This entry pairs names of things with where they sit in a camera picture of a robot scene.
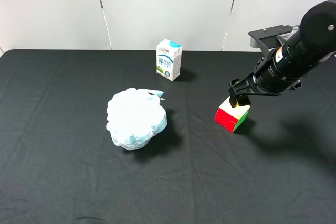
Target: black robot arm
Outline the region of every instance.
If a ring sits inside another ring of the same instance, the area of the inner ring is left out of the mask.
[[[250,104],[248,95],[281,95],[301,87],[300,79],[336,51],[336,0],[310,9],[300,26],[251,31],[251,46],[263,56],[254,70],[230,83],[230,104]]]

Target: table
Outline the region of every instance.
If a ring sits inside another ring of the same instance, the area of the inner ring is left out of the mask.
[[[154,51],[12,50],[0,58],[1,223],[334,223],[336,59],[280,97],[251,97],[232,134],[214,121],[259,53],[183,52],[174,82]],[[113,145],[107,102],[159,89],[167,128]]]

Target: rubik's cube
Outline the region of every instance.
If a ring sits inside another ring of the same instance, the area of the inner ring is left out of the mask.
[[[230,132],[234,132],[245,120],[250,105],[232,108],[228,97],[218,108],[215,121]]]

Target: white milk carton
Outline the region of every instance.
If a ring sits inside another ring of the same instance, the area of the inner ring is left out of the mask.
[[[180,75],[182,46],[164,39],[156,47],[156,72],[173,81]]]

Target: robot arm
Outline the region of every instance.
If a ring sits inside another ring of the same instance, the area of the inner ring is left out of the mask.
[[[249,32],[263,56],[243,79],[230,83],[230,104],[250,104],[248,95],[281,95],[301,87],[300,79],[336,51],[336,0],[310,9],[300,26],[275,26]]]

